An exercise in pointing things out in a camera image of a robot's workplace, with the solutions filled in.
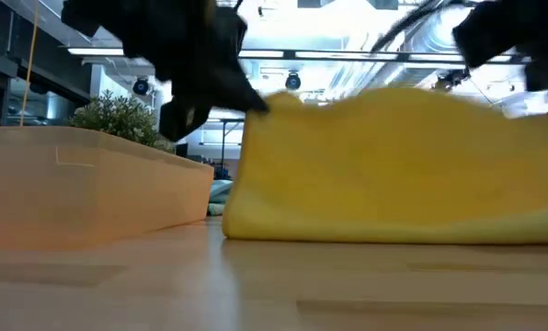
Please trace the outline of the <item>light blue microfiber towel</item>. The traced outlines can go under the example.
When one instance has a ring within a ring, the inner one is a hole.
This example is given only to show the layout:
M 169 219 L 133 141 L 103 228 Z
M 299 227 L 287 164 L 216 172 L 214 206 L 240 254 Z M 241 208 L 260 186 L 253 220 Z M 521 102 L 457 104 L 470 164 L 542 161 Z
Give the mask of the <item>light blue microfiber towel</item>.
M 209 204 L 222 203 L 225 205 L 227 200 L 229 199 L 232 187 L 233 187 L 232 180 L 227 180 L 227 179 L 214 180 L 211 185 Z

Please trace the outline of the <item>long ceiling light strip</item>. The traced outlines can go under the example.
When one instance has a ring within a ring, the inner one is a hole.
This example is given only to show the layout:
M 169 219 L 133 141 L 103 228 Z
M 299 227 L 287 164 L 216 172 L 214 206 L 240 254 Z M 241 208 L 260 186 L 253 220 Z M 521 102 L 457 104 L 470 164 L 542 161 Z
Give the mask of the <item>long ceiling light strip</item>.
M 77 48 L 66 50 L 76 56 L 126 57 L 122 48 Z M 346 62 L 396 62 L 396 63 L 463 63 L 459 53 L 403 52 L 403 51 L 302 51 L 302 50 L 241 50 L 240 59 L 282 59 L 301 61 L 346 61 Z M 530 57 L 519 54 L 503 54 L 488 60 L 488 64 L 524 64 Z

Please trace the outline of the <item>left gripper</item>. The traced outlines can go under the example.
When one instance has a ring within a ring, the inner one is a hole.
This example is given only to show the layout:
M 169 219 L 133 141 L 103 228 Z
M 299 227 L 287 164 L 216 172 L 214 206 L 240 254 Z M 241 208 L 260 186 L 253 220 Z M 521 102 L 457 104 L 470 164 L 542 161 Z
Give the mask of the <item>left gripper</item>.
M 150 62 L 183 108 L 268 112 L 238 61 L 247 31 L 238 14 L 243 2 L 121 0 L 124 54 Z

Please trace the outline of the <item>black background workstation frame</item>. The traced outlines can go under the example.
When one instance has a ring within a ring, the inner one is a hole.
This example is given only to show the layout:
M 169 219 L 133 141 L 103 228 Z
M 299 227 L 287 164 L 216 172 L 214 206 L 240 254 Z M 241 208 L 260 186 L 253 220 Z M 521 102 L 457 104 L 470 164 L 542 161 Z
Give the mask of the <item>black background workstation frame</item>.
M 225 153 L 225 138 L 226 138 L 226 135 L 231 131 L 231 130 L 234 130 L 235 128 L 237 128 L 239 126 L 240 123 L 243 123 L 245 122 L 244 119 L 221 119 L 221 122 L 223 123 L 223 129 L 222 129 L 222 144 L 221 144 L 221 164 L 220 164 L 220 176 L 219 176 L 219 179 L 225 179 L 226 178 L 226 175 L 224 174 L 225 172 L 225 167 L 224 167 L 224 160 L 225 160 L 225 157 L 224 157 L 224 153 Z M 231 130 L 227 131 L 226 130 L 226 126 L 228 123 L 232 123 L 234 126 L 232 127 Z

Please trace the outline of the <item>orange translucent plastic bin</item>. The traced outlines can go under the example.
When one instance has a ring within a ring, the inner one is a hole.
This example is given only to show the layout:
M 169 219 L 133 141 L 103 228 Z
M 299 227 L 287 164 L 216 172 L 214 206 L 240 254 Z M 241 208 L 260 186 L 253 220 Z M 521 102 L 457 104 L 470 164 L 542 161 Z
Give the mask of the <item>orange translucent plastic bin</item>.
M 202 220 L 210 166 L 100 131 L 0 127 L 0 250 L 69 250 Z

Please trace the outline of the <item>small artificial green plant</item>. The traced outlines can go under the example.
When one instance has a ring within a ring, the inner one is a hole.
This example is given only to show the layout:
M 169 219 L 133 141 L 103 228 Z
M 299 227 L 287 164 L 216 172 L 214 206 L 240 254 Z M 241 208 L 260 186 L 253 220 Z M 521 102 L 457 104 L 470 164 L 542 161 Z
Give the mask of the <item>small artificial green plant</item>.
M 66 121 L 71 127 L 101 131 L 175 154 L 175 145 L 157 131 L 156 122 L 155 114 L 139 99 L 114 96 L 110 90 L 77 108 Z

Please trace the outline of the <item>yellow microfiber towel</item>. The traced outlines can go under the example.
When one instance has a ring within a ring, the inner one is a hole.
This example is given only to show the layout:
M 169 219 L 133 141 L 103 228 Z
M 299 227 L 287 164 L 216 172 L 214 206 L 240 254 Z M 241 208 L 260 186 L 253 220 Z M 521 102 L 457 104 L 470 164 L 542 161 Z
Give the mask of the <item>yellow microfiber towel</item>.
M 548 244 L 548 113 L 509 118 L 415 88 L 245 118 L 232 239 Z

